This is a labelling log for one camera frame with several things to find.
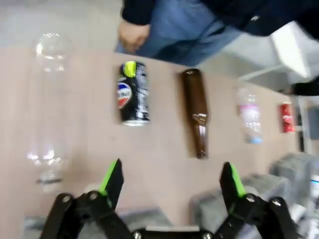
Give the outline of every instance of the pepsi logo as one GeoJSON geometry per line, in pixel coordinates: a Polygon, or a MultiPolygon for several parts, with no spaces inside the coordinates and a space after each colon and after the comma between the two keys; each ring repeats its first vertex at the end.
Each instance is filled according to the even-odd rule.
{"type": "Polygon", "coordinates": [[[132,98],[132,89],[128,84],[118,83],[118,102],[122,109],[132,98]]]}

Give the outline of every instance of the can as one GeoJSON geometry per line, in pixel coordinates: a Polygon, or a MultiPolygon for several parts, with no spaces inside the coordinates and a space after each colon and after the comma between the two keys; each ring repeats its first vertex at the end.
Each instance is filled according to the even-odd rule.
{"type": "Polygon", "coordinates": [[[295,132],[294,119],[291,111],[291,103],[281,104],[280,111],[283,119],[283,132],[295,132]]]}
{"type": "Polygon", "coordinates": [[[117,95],[122,123],[142,126],[150,122],[145,65],[128,61],[120,66],[119,73],[117,95]]]}

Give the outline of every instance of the wooden table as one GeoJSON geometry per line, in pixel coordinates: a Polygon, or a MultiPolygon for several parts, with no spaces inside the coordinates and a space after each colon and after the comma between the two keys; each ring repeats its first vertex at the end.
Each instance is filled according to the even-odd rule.
{"type": "MultiPolygon", "coordinates": [[[[46,215],[54,194],[35,183],[38,174],[26,158],[29,129],[29,49],[0,50],[1,238],[20,238],[24,216],[46,215]]],[[[66,77],[68,160],[71,164],[60,190],[79,195],[103,178],[110,162],[123,161],[125,184],[118,208],[159,206],[176,225],[187,225],[189,199],[218,187],[224,161],[240,175],[267,173],[269,165],[298,149],[296,135],[281,133],[278,105],[286,96],[251,85],[261,108],[263,143],[246,144],[236,113],[236,79],[204,74],[210,108],[209,159],[189,151],[176,73],[185,69],[151,59],[108,52],[77,51],[66,77]],[[138,59],[148,68],[151,123],[128,127],[118,120],[117,68],[138,59]]]]}

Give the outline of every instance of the beer bottle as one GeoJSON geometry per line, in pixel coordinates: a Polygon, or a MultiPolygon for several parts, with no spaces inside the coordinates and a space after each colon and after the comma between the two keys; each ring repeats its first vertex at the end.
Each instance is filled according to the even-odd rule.
{"type": "Polygon", "coordinates": [[[186,112],[192,128],[196,157],[205,159],[207,154],[208,109],[203,84],[203,76],[198,69],[188,69],[181,73],[186,112]]]}

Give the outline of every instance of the coca-cola can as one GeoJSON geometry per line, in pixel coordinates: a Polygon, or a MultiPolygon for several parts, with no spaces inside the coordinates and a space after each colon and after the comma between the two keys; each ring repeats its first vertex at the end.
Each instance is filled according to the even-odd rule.
{"type": "Polygon", "coordinates": [[[281,111],[281,115],[283,119],[283,132],[284,133],[295,132],[291,103],[281,104],[280,111],[281,111]]]}

